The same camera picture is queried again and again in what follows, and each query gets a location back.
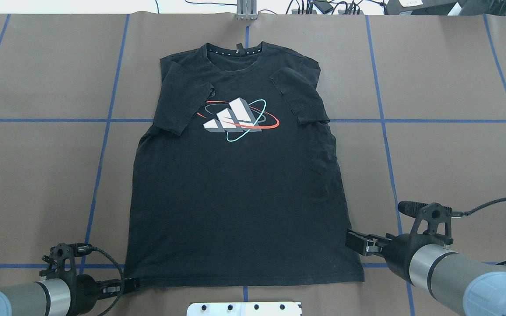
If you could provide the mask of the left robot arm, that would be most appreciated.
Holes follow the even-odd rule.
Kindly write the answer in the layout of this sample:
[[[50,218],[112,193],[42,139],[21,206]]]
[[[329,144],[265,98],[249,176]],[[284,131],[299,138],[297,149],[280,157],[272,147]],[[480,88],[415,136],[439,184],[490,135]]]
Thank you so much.
[[[80,316],[98,300],[118,298],[141,287],[138,278],[96,281],[78,275],[0,287],[0,316]]]

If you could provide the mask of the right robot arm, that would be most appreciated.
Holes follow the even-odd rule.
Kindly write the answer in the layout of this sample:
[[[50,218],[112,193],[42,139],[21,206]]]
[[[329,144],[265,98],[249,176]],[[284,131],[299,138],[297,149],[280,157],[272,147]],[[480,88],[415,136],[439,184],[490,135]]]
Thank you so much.
[[[346,246],[387,267],[460,316],[506,316],[506,266],[476,261],[423,234],[378,236],[353,230]]]

